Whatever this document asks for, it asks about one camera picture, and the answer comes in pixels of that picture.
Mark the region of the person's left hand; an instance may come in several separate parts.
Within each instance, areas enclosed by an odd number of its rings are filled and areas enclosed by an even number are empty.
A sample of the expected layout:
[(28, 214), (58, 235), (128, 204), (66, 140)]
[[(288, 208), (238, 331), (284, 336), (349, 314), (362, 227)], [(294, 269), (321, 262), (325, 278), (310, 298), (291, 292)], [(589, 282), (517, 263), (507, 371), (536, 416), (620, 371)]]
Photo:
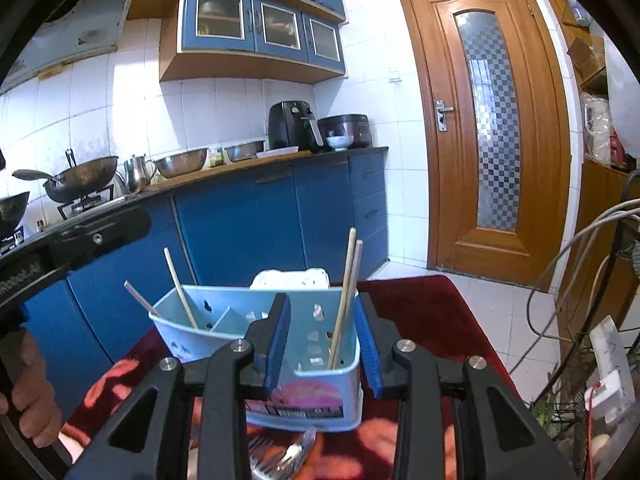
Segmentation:
[(11, 393), (11, 401), (21, 413), (18, 426), (37, 448), (46, 448), (58, 438), (62, 414), (55, 402), (53, 386), (47, 380), (46, 361), (29, 332), (24, 333), (20, 356), (22, 374)]

